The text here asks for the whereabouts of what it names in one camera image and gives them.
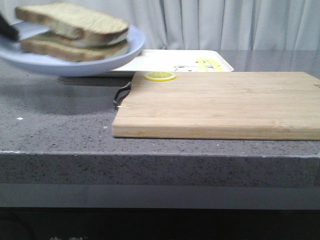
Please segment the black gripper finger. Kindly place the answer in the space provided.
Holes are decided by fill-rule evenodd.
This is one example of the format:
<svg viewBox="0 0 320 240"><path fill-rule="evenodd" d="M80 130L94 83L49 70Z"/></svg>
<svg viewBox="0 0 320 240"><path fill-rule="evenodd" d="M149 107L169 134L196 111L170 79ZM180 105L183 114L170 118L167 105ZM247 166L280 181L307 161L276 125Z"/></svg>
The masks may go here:
<svg viewBox="0 0 320 240"><path fill-rule="evenodd" d="M0 34L12 41L19 41L19 31L11 26L8 21L0 14Z"/></svg>

